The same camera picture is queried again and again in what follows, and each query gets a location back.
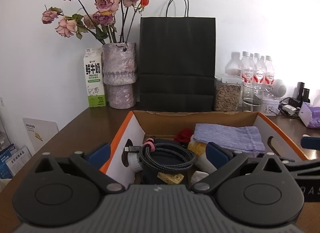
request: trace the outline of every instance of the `folded purple towel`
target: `folded purple towel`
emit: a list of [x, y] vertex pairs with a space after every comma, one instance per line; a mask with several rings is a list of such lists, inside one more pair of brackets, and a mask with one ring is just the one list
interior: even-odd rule
[[193, 139], [197, 142], [214, 142], [222, 148], [247, 153], [265, 152], [259, 130], [255, 126], [231, 127], [216, 124], [196, 124]]

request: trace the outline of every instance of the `ribbed gray surface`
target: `ribbed gray surface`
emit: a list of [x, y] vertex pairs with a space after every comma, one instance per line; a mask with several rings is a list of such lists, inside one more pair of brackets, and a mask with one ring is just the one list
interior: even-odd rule
[[74, 225], [44, 229], [22, 224], [15, 233], [302, 233], [294, 225], [254, 229], [222, 215], [211, 198], [184, 185], [131, 185], [105, 197], [87, 219]]

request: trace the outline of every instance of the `yellow fluffy object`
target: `yellow fluffy object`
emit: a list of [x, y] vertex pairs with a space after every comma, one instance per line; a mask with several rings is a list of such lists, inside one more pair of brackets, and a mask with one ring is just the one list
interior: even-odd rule
[[190, 143], [188, 144], [188, 150], [193, 151], [196, 157], [201, 156], [205, 153], [206, 143], [200, 143], [193, 140], [193, 136], [191, 136]]

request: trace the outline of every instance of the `green label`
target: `green label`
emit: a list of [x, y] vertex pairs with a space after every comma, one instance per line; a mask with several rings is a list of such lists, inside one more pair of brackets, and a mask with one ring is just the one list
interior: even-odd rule
[[88, 80], [88, 83], [100, 82], [101, 79], [91, 79]]
[[105, 95], [92, 95], [88, 97], [89, 107], [106, 106]]

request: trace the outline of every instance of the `coiled cable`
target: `coiled cable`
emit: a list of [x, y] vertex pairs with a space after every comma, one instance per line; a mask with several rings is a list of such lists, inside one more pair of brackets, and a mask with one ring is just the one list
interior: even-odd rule
[[180, 164], [161, 164], [156, 162], [150, 154], [150, 146], [144, 145], [140, 148], [139, 154], [142, 162], [147, 165], [149, 168], [157, 170], [159, 172], [168, 173], [168, 174], [177, 174], [189, 170], [193, 162], [195, 161], [195, 154], [185, 149], [181, 146], [178, 146], [174, 143], [155, 143], [155, 151], [168, 152], [174, 156], [177, 156], [183, 163]]

